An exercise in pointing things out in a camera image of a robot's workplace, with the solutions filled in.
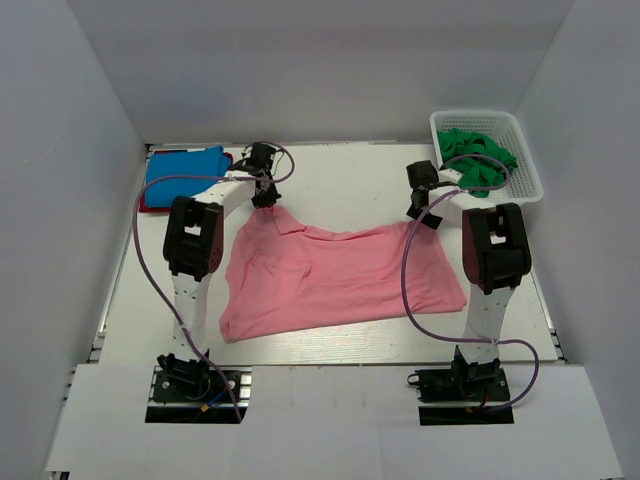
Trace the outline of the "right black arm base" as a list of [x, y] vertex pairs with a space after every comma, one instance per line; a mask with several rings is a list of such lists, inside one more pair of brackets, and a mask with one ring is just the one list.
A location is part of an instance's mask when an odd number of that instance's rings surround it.
[[431, 426], [511, 425], [511, 407], [497, 407], [511, 400], [506, 374], [481, 381], [462, 391], [450, 369], [423, 369], [407, 376], [417, 391], [419, 424]]

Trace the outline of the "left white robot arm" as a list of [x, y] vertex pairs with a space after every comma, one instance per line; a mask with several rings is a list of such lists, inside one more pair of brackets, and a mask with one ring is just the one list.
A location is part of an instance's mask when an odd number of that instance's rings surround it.
[[239, 206], [269, 208], [280, 194], [272, 169], [285, 148], [271, 142], [248, 146], [240, 160], [215, 180], [200, 180], [192, 193], [172, 201], [163, 244], [173, 297], [167, 305], [174, 316], [173, 340], [195, 360], [208, 365], [208, 353], [198, 345], [206, 337], [208, 290], [224, 254], [224, 223]]

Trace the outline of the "green t shirt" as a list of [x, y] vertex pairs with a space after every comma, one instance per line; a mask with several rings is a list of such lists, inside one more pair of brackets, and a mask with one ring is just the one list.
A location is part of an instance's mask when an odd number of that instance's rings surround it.
[[502, 187], [518, 167], [516, 157], [490, 137], [457, 128], [438, 131], [443, 167], [461, 174], [458, 185], [477, 198]]

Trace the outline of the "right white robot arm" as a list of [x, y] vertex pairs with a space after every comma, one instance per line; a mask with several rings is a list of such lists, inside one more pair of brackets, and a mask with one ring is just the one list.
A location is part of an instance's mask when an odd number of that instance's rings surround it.
[[438, 228], [444, 220], [462, 233], [462, 265], [470, 283], [465, 329], [460, 338], [429, 336], [456, 345], [460, 363], [451, 374], [453, 390], [472, 399], [484, 391], [488, 377], [483, 368], [498, 368], [498, 346], [507, 305], [524, 276], [531, 270], [531, 255], [520, 206], [493, 203], [472, 195], [473, 187], [443, 180], [429, 161], [406, 167], [411, 188], [408, 215], [414, 219], [401, 263], [401, 295], [412, 313], [407, 292], [409, 251], [419, 225]]

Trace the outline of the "pink t shirt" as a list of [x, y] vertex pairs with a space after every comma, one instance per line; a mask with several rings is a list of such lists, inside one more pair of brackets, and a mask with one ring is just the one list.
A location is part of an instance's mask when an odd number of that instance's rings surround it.
[[[358, 232], [304, 225], [282, 207], [255, 211], [238, 231], [219, 320], [228, 343], [405, 313], [401, 263], [412, 222]], [[407, 263], [409, 306], [458, 312], [467, 303], [435, 231], [418, 226]]]

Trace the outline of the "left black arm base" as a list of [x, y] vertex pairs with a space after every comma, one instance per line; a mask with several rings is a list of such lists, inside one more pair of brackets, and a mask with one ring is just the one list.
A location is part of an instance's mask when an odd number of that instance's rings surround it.
[[224, 370], [228, 383], [214, 371], [204, 372], [198, 386], [186, 384], [156, 368], [145, 413], [147, 424], [237, 425], [248, 410], [249, 369]]

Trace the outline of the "white plastic basket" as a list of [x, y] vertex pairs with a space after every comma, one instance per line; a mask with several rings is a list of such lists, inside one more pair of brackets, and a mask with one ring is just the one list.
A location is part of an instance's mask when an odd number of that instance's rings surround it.
[[496, 203], [512, 201], [524, 205], [543, 198], [544, 191], [526, 139], [517, 119], [511, 113], [495, 110], [444, 110], [432, 113], [429, 121], [437, 167], [444, 164], [441, 142], [437, 139], [438, 131], [457, 128], [481, 133], [517, 159], [517, 167], [507, 186], [490, 192], [488, 199]]

